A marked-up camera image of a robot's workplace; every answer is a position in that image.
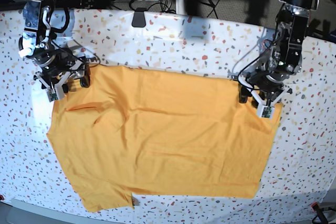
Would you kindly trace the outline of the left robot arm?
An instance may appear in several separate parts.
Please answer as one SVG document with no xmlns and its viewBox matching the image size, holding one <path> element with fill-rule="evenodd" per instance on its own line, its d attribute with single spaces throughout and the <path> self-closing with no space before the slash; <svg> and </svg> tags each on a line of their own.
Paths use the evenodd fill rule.
<svg viewBox="0 0 336 224">
<path fill-rule="evenodd" d="M 302 44 L 307 36 L 310 14 L 319 0 L 279 0 L 273 39 L 266 49 L 245 66 L 234 80 L 238 82 L 238 100 L 246 103 L 252 92 L 267 104 L 285 90 L 284 81 L 300 72 Z"/>
</svg>

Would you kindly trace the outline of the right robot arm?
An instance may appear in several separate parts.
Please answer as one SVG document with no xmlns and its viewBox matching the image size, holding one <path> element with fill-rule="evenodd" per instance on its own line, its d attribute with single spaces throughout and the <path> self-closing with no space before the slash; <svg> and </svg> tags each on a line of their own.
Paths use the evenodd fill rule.
<svg viewBox="0 0 336 224">
<path fill-rule="evenodd" d="M 70 12 L 64 9 L 65 23 L 62 28 L 50 24 L 55 10 L 54 0 L 26 0 L 23 8 L 25 21 L 23 35 L 19 40 L 19 55 L 30 59 L 41 68 L 34 75 L 49 94 L 68 92 L 69 79 L 78 79 L 81 87 L 90 86 L 89 65 L 83 57 L 54 43 L 57 34 L 63 33 L 70 22 Z"/>
</svg>

